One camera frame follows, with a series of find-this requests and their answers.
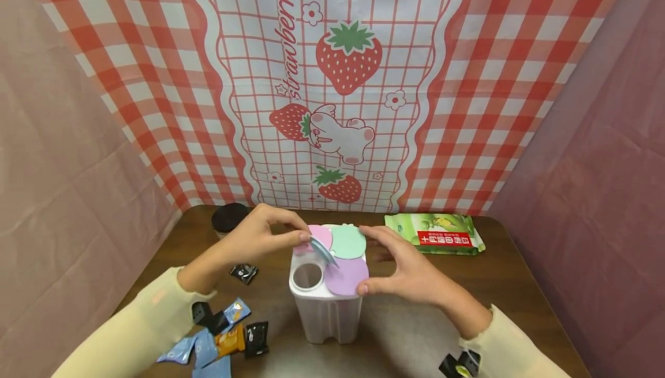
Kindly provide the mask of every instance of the orange candy wrapper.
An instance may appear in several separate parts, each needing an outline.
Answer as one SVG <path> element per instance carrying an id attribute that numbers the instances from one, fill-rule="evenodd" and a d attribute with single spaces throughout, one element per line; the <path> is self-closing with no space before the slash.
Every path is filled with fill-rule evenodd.
<path id="1" fill-rule="evenodd" d="M 237 324 L 225 334 L 215 336 L 215 344 L 220 357 L 245 350 L 245 327 Z"/>

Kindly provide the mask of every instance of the flower illustration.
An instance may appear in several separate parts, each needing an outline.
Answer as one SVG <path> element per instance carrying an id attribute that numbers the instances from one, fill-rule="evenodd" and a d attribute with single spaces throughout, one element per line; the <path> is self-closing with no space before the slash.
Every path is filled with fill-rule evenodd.
<path id="1" fill-rule="evenodd" d="M 394 92 L 389 92 L 386 95 L 386 102 L 384 105 L 390 108 L 390 110 L 397 111 L 399 107 L 403 107 L 404 104 L 406 104 L 405 96 L 406 94 L 401 89 L 398 89 Z"/>
<path id="2" fill-rule="evenodd" d="M 279 172 L 270 172 L 266 173 L 266 180 L 268 182 L 283 182 L 284 178 L 281 176 L 281 173 Z"/>
<path id="3" fill-rule="evenodd" d="M 302 5 L 302 20 L 310 25 L 318 25 L 323 20 L 323 13 L 321 13 L 319 3 L 311 2 L 307 5 Z"/>
<path id="4" fill-rule="evenodd" d="M 278 95 L 287 95 L 288 89 L 284 86 L 284 84 L 279 84 L 275 86 L 275 90 Z"/>

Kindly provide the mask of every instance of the round hole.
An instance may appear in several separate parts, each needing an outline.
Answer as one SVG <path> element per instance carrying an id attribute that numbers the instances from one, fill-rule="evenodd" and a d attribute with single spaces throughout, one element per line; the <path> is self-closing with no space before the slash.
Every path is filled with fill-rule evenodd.
<path id="1" fill-rule="evenodd" d="M 323 272 L 316 264 L 303 264 L 293 272 L 293 283 L 302 290 L 309 290 L 319 285 Z"/>

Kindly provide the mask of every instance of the red checkered fabric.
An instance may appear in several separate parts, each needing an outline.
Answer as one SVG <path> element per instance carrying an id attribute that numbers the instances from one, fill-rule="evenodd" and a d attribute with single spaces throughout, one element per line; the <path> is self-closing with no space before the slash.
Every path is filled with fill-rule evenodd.
<path id="1" fill-rule="evenodd" d="M 40 1 L 183 209 L 479 213 L 615 0 Z"/>

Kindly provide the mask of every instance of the strawberry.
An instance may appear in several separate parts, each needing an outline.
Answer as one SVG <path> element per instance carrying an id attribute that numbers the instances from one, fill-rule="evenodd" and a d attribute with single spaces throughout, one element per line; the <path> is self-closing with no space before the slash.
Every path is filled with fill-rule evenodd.
<path id="1" fill-rule="evenodd" d="M 316 44 L 316 63 L 340 95 L 353 93 L 378 70 L 383 58 L 381 42 L 360 28 L 359 22 L 340 23 Z"/>
<path id="2" fill-rule="evenodd" d="M 323 197 L 341 203 L 354 203 L 360 199 L 363 187 L 355 177 L 338 169 L 330 171 L 323 166 L 316 168 L 319 169 L 319 176 L 314 181 Z"/>
<path id="3" fill-rule="evenodd" d="M 293 103 L 271 112 L 268 119 L 284 137 L 294 141 L 308 141 L 309 117 L 307 107 Z"/>

